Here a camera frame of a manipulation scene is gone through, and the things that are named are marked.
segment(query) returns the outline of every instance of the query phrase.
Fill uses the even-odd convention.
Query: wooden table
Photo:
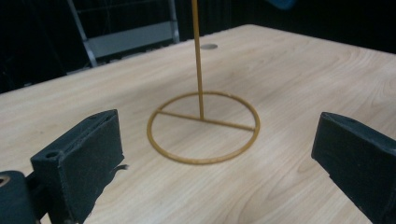
[[[87,223],[369,223],[310,153],[322,111],[396,138],[395,55],[253,25],[201,43],[219,46],[202,50],[204,89],[244,98],[262,121],[239,157],[187,165],[147,139],[151,112],[196,91],[188,41],[0,95],[0,170],[28,175],[37,151],[89,115],[116,108],[130,169],[106,187]],[[208,116],[251,122],[238,105],[206,98]],[[172,107],[197,111],[194,99]],[[245,137],[168,118],[154,126],[161,144],[194,158],[225,153]]]

